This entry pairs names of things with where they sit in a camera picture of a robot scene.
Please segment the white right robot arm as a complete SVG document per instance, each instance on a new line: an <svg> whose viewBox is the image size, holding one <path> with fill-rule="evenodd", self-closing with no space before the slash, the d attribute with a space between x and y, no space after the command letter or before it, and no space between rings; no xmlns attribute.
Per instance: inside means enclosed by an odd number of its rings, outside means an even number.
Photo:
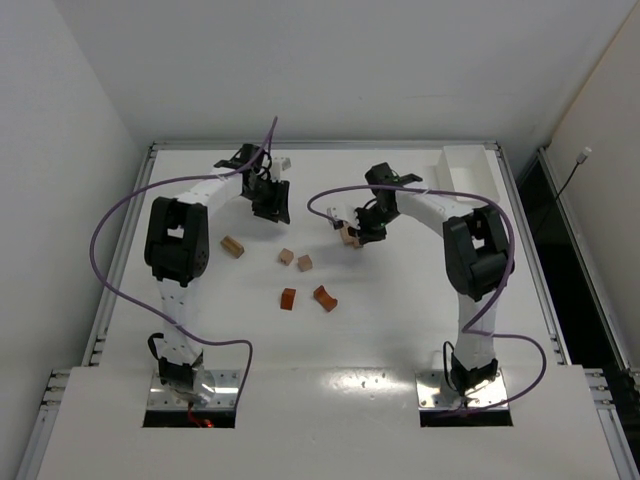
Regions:
<svg viewBox="0 0 640 480"><path fill-rule="evenodd" d="M387 163L371 167L365 179L374 199L355 210L349 234L364 246L386 238L386 225L404 215L427 226L443 240L445 271L458 294L458 336L445 369L449 387L462 395L495 377L498 361L491 335L495 329L494 293L513 271L512 251L496 207L473 208L448 196L403 192L421 178L398 176Z"/></svg>

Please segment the light long wood plank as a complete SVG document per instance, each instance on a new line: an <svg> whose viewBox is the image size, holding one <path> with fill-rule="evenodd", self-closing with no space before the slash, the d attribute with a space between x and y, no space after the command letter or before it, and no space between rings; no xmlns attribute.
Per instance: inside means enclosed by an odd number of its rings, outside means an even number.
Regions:
<svg viewBox="0 0 640 480"><path fill-rule="evenodd" d="M348 228L343 225L340 229L340 236L344 245L351 246L353 244L353 239L348 232Z"/></svg>

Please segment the light wood cube with holes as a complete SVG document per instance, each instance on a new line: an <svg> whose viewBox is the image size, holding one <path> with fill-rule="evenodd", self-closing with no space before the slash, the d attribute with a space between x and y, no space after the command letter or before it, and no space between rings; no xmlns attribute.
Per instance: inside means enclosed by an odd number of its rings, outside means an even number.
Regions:
<svg viewBox="0 0 640 480"><path fill-rule="evenodd" d="M283 265L286 265L286 266L290 265L293 259L294 259L294 253L289 249L283 248L279 252L278 261Z"/></svg>

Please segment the brown long wood block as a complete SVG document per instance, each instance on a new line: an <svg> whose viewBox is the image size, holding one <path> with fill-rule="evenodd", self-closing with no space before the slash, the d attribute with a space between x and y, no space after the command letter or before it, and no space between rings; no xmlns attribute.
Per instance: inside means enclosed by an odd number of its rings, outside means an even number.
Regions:
<svg viewBox="0 0 640 480"><path fill-rule="evenodd" d="M229 255L231 255L235 259L240 258L245 253L244 246L229 235L226 235L220 241L220 245Z"/></svg>

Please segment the white perforated basket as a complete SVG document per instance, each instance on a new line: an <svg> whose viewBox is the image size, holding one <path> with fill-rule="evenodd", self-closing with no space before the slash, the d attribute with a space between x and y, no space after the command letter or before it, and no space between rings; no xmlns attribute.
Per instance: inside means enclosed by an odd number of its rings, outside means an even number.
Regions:
<svg viewBox="0 0 640 480"><path fill-rule="evenodd" d="M483 145L445 146L435 174L438 190L471 193L500 202L488 151Z"/></svg>

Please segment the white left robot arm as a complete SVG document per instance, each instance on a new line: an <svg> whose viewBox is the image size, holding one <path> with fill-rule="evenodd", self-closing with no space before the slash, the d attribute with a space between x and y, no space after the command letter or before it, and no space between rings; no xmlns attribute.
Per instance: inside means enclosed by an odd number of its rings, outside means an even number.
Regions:
<svg viewBox="0 0 640 480"><path fill-rule="evenodd" d="M187 331L198 317L199 278L210 259L209 220L242 197L251 202L254 216L288 224L290 183L281 174L290 167L288 158L245 144L230 159L218 161L204 180L152 203L144 260L169 319L155 356L161 381L185 397L204 394L203 344Z"/></svg>

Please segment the light wood block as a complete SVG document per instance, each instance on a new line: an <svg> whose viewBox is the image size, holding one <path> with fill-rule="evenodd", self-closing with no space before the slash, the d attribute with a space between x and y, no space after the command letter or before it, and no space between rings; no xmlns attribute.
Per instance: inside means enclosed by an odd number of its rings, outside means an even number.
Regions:
<svg viewBox="0 0 640 480"><path fill-rule="evenodd" d="M309 255L303 255L298 258L297 266L301 272L307 272L313 268L313 262Z"/></svg>

